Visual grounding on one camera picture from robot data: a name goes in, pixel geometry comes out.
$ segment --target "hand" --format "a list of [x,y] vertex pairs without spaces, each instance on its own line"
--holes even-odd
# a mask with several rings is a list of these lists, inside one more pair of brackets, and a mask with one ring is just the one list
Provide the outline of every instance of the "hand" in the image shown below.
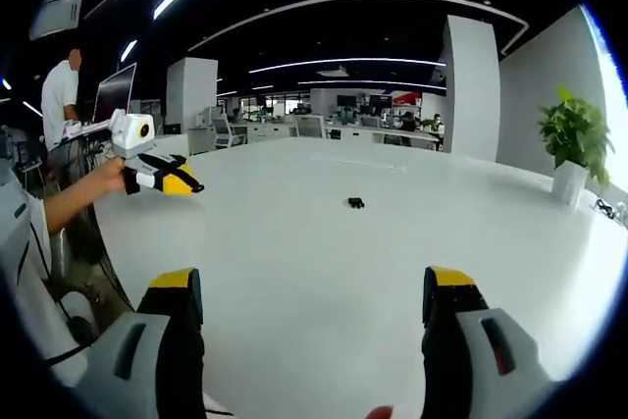
[[103,185],[103,190],[119,191],[125,189],[125,178],[123,168],[125,160],[122,157],[114,157],[101,164],[89,174],[97,184]]
[[393,417],[393,408],[391,406],[380,406],[373,409],[366,419],[391,419]]

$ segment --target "air conditioner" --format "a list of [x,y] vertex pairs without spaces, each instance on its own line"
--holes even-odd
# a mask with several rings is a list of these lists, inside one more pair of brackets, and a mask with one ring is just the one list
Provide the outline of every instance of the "air conditioner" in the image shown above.
[[44,0],[30,26],[30,40],[79,26],[81,1]]

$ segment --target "white flower pot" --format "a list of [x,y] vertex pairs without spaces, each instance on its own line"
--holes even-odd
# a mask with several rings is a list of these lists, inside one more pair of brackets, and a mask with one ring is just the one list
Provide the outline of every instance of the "white flower pot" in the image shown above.
[[571,161],[563,162],[553,171],[551,194],[563,204],[576,208],[587,181],[588,171]]

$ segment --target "green plant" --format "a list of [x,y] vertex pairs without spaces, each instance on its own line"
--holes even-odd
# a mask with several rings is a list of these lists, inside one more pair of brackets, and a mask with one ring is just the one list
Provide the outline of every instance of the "green plant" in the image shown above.
[[564,88],[559,88],[558,94],[559,105],[541,107],[545,117],[539,125],[546,151],[554,156],[556,168],[571,161],[588,169],[591,178],[600,185],[607,186],[606,150],[610,147],[614,152],[614,149],[602,112]]

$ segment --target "black ceiling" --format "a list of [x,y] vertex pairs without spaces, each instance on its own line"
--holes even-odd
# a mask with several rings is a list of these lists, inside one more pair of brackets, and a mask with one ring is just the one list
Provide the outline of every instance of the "black ceiling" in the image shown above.
[[[12,22],[0,38],[0,63],[14,89],[0,87],[0,120],[12,125],[39,126],[38,118],[21,105],[28,100],[39,106],[39,93],[47,70],[58,61],[58,38],[28,43],[29,18],[41,0],[8,0],[3,9]],[[102,0],[83,0],[87,14]],[[185,55],[219,61],[219,92],[272,84],[274,90],[297,90],[299,81],[324,79],[316,71],[328,67],[297,67],[250,75],[249,70],[283,63],[342,57],[388,57],[438,61],[443,48],[447,15],[492,23],[497,46],[502,48],[518,31],[512,20],[476,8],[437,0],[338,0],[310,5],[268,16],[233,29],[188,52],[218,31],[264,13],[306,0],[178,0],[156,21],[150,12],[160,0],[142,0],[144,8],[130,3],[109,10],[90,28],[83,28],[83,65],[79,97],[88,99],[97,83],[115,72],[117,59],[130,39],[138,39],[128,62],[138,62],[134,95],[165,96],[167,67]],[[486,0],[468,0],[482,3]],[[576,5],[578,0],[488,0],[492,6],[530,24],[528,32],[510,52],[546,28]],[[345,63],[348,79],[432,83],[433,67],[393,63]]]

